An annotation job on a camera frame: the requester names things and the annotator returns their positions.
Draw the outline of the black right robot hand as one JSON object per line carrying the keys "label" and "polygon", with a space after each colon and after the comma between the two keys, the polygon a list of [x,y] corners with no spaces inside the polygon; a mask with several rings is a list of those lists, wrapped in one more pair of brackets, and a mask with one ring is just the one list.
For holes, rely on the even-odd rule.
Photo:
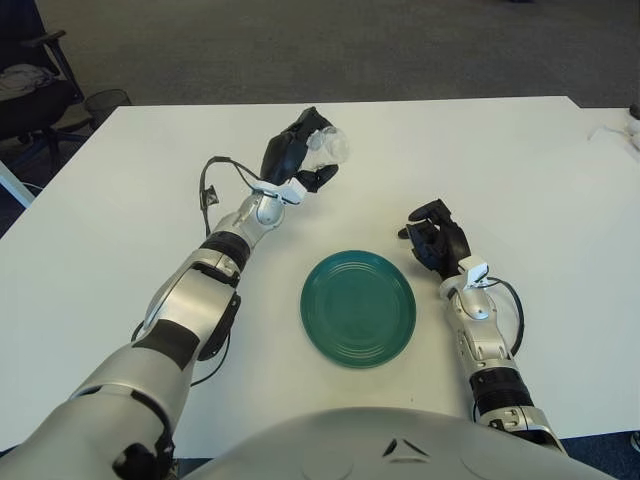
{"label": "black right robot hand", "polygon": [[414,210],[397,237],[409,240],[418,262],[442,280],[458,275],[459,261],[471,255],[464,231],[441,199]]}

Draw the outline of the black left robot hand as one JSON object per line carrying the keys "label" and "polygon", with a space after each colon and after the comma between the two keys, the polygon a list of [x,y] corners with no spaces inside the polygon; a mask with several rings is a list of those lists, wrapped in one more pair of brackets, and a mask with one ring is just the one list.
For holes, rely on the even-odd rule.
{"label": "black left robot hand", "polygon": [[307,141],[312,134],[332,126],[315,107],[303,110],[292,124],[268,142],[259,178],[276,186],[295,178],[308,192],[317,193],[337,174],[339,166],[304,170],[302,164],[309,150]]}

